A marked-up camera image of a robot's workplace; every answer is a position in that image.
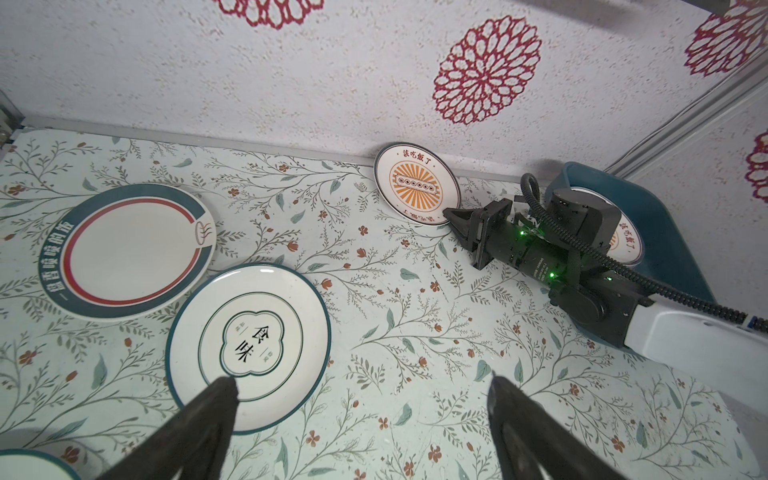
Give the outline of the orange sunburst plate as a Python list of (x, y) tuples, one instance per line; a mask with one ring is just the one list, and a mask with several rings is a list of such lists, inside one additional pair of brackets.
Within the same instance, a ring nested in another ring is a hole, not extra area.
[(442, 159), (412, 143), (391, 143), (376, 156), (374, 179), (383, 200), (424, 226), (448, 223), (443, 212), (461, 204), (459, 183)]
[(577, 236), (584, 241), (592, 238), (592, 246), (601, 250), (608, 257), (628, 266), (638, 264), (644, 256), (644, 244), (639, 234), (639, 230), (627, 217), (623, 210), (620, 210), (620, 219), (610, 238), (608, 246), (600, 246), (599, 240), (605, 239), (605, 223), (597, 228), (595, 235), (588, 234), (584, 228), (586, 222), (582, 223)]

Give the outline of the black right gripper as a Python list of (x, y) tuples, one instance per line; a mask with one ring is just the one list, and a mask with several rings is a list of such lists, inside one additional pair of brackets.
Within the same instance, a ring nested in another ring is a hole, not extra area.
[[(493, 201), (483, 208), (446, 208), (443, 215), (455, 231), (467, 231), (460, 243), (483, 269), (497, 260), (549, 288), (550, 303), (562, 309), (586, 335), (616, 348), (625, 336), (636, 307), (647, 299), (641, 286), (599, 264), (534, 224), (521, 213), (509, 218), (513, 202)], [(557, 190), (545, 211), (577, 239), (606, 254), (621, 221), (621, 211), (606, 200), (570, 189)]]

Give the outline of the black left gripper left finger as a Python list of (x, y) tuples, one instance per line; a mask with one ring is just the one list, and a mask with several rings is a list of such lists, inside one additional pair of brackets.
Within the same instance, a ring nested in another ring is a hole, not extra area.
[(238, 389), (220, 377), (103, 479), (218, 479), (233, 435)]

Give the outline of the orange sunburst plate back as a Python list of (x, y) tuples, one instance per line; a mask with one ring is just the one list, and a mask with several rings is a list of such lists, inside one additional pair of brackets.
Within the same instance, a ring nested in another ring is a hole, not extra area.
[(461, 204), (459, 183), (442, 159), (412, 143), (391, 143), (376, 156), (374, 179), (383, 200), (424, 226), (448, 223), (443, 212)]

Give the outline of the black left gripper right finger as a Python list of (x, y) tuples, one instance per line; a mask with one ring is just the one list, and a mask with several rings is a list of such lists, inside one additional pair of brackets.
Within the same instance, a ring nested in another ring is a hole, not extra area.
[(492, 378), (487, 412), (504, 479), (623, 477), (505, 377)]

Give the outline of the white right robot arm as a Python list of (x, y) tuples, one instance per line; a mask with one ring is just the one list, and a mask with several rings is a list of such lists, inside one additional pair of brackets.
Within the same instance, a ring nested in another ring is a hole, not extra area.
[(767, 336), (680, 304), (609, 257), (621, 211), (599, 196), (559, 189), (532, 222), (509, 199), (483, 208), (447, 208), (460, 244), (483, 269), (497, 260), (549, 289), (585, 335), (695, 377), (739, 402), (767, 411)]

